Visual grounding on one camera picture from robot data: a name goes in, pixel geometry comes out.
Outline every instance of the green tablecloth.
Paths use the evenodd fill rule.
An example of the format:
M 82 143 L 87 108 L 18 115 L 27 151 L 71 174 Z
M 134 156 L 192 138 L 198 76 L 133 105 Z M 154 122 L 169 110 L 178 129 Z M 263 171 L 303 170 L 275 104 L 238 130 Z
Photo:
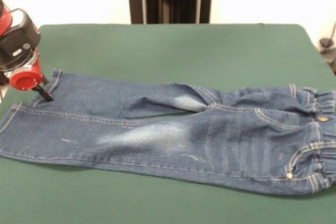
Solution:
M 48 25 L 41 33 L 47 76 L 61 68 L 221 90 L 288 83 L 335 89 L 332 71 L 296 25 Z M 33 95 L 10 89 L 0 115 L 14 100 Z M 316 195 L 275 197 L 0 158 L 3 224 L 335 223 L 335 205 L 335 186 Z

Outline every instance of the jeans pocket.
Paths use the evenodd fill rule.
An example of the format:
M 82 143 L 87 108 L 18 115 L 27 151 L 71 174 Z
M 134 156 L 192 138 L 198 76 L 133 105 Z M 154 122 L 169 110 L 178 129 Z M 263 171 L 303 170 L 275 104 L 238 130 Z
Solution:
M 284 130 L 297 129 L 302 121 L 300 115 L 292 112 L 256 108 L 255 113 L 261 120 Z

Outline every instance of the blue denim jeans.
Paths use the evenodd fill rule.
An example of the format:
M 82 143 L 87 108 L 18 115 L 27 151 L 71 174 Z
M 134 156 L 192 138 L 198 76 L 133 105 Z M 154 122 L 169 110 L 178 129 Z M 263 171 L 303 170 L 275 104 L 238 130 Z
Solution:
M 263 194 L 316 193 L 336 181 L 335 92 L 221 92 L 55 70 L 0 124 L 0 155 L 176 178 Z

